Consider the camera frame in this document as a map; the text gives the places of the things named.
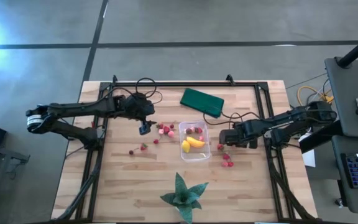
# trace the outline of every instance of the plant leaf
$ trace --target plant leaf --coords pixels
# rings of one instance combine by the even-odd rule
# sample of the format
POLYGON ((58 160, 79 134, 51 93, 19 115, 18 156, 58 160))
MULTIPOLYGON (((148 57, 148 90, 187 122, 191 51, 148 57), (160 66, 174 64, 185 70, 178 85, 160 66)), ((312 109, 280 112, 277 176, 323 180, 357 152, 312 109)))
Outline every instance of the plant leaf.
POLYGON ((198 209, 202 209, 201 208, 201 204, 198 201, 194 201, 193 203, 191 203, 191 207, 192 208, 198 208, 198 209))
POLYGON ((182 195, 179 195, 179 196, 176 196, 174 199, 173 199, 173 203, 177 203, 177 204, 179 204, 179 205, 183 205, 186 201, 182 201, 182 198, 183 198, 184 196, 182 196, 182 195))
POLYGON ((170 205, 176 206, 177 204, 174 202, 174 198, 175 198, 175 193, 168 193, 166 195, 160 196, 160 198, 164 201, 167 202, 170 205))
POLYGON ((193 203, 194 201, 196 201, 199 198, 200 198, 200 196, 198 196, 196 193, 189 192, 189 194, 187 195, 187 199, 186 199, 185 204, 189 205, 189 204, 193 203))
POLYGON ((191 211, 191 205, 180 205, 179 207, 181 217, 189 224, 193 221, 193 212, 191 211))
POLYGON ((196 193, 199 197, 204 193, 204 190, 208 183, 199 184, 194 187, 190 187, 189 191, 196 193))
POLYGON ((187 191, 187 187, 183 178, 177 173, 175 177, 175 194, 179 196, 187 191))

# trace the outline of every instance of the green case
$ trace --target green case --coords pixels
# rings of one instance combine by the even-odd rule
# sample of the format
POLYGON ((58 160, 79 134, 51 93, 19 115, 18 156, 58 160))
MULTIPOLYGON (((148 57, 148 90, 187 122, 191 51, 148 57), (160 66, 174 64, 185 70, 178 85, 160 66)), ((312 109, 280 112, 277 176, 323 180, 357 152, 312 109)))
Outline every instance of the green case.
POLYGON ((180 104, 206 113, 214 118, 220 117, 223 103, 224 100, 219 97, 202 93, 191 88, 186 88, 185 93, 180 100, 180 104))

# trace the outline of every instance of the banana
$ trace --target banana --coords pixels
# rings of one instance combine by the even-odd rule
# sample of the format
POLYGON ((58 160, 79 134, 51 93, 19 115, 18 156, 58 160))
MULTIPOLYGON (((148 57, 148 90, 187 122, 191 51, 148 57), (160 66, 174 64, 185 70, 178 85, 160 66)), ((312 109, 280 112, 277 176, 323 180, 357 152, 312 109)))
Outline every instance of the banana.
POLYGON ((193 147, 203 147, 205 142, 203 141, 199 141, 197 139, 194 139, 192 137, 187 137, 186 140, 190 143, 191 146, 193 147))

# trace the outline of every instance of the red berry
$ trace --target red berry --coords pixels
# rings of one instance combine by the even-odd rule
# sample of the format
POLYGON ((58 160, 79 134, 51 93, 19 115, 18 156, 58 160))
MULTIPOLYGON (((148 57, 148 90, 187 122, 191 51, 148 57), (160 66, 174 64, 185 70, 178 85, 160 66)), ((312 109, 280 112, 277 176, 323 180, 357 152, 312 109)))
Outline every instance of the red berry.
POLYGON ((168 127, 168 126, 165 126, 165 127, 164 127, 164 134, 168 134, 169 130, 170 130, 169 127, 168 127))
POLYGON ((225 154, 223 154, 223 159, 228 160, 228 159, 230 159, 230 156, 225 153, 225 154))

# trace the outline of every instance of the strawberry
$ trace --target strawberry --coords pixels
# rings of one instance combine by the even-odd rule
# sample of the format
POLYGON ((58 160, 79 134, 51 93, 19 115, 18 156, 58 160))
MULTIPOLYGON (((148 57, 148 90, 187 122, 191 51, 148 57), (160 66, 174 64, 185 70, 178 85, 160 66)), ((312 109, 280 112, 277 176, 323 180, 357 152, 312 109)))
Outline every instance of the strawberry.
POLYGON ((165 126, 165 127, 164 127, 164 134, 168 134, 169 130, 170 130, 169 127, 168 127, 168 126, 165 126))

